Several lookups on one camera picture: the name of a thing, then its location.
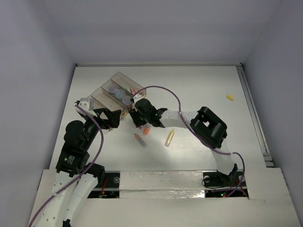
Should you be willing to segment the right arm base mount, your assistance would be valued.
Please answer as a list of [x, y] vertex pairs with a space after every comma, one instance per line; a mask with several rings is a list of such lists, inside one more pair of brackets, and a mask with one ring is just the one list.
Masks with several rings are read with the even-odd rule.
[[219, 171], [204, 172], [201, 184], [206, 198], [249, 197], [243, 171], [238, 170], [236, 164], [229, 175]]

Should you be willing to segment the small orange eraser cap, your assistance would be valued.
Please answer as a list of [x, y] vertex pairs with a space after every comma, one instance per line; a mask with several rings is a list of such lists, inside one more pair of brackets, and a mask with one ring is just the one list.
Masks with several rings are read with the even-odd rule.
[[149, 133], [149, 131], [150, 131], [150, 128], [145, 128], [145, 129], [143, 130], [143, 134], [144, 134], [144, 135], [147, 135], [147, 134]]

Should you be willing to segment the yellow highlighter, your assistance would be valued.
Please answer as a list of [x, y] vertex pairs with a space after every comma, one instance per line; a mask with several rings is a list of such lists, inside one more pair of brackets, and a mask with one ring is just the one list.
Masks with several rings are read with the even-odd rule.
[[172, 139], [173, 139], [173, 137], [174, 137], [174, 134], [175, 134], [175, 131], [174, 131], [174, 129], [172, 129], [172, 130], [169, 132], [168, 137], [167, 137], [167, 139], [166, 139], [166, 141], [165, 141], [165, 146], [166, 146], [166, 147], [169, 147], [169, 146], [170, 146], [171, 141], [172, 141]]

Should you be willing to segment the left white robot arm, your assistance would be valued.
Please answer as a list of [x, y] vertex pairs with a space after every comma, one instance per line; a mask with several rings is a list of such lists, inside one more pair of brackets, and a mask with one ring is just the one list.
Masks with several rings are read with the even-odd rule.
[[52, 194], [30, 221], [31, 227], [71, 227], [91, 191], [107, 183], [104, 166], [95, 158], [89, 162], [88, 149], [98, 133], [119, 126], [121, 110], [76, 108], [85, 122], [75, 120], [66, 126]]

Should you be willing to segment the clear tape roll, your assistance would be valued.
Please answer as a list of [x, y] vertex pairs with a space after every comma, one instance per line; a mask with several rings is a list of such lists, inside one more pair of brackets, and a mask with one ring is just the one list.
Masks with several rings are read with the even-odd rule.
[[118, 90], [118, 86], [116, 84], [111, 84], [107, 89], [109, 93], [114, 94]]

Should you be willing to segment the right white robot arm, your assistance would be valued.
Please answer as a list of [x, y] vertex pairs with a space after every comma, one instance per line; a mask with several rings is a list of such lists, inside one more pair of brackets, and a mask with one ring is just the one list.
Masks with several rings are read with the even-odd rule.
[[227, 137], [227, 125], [208, 107], [198, 111], [182, 112], [167, 108], [156, 109], [146, 98], [131, 98], [129, 114], [136, 127], [150, 124], [159, 128], [185, 128], [208, 147], [215, 159], [218, 180], [222, 185], [230, 185], [238, 171], [232, 160], [232, 153], [224, 140]]

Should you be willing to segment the grey orange-tipped marker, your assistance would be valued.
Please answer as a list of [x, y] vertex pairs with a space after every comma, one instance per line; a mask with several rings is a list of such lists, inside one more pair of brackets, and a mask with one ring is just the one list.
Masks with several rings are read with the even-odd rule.
[[138, 134], [134, 134], [134, 137], [143, 148], [147, 148], [145, 141]]

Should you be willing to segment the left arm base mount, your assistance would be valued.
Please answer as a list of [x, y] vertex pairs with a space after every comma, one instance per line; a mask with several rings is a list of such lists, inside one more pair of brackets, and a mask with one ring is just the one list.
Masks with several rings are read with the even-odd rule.
[[105, 172], [102, 183], [90, 192], [89, 199], [116, 199], [120, 197], [120, 172]]

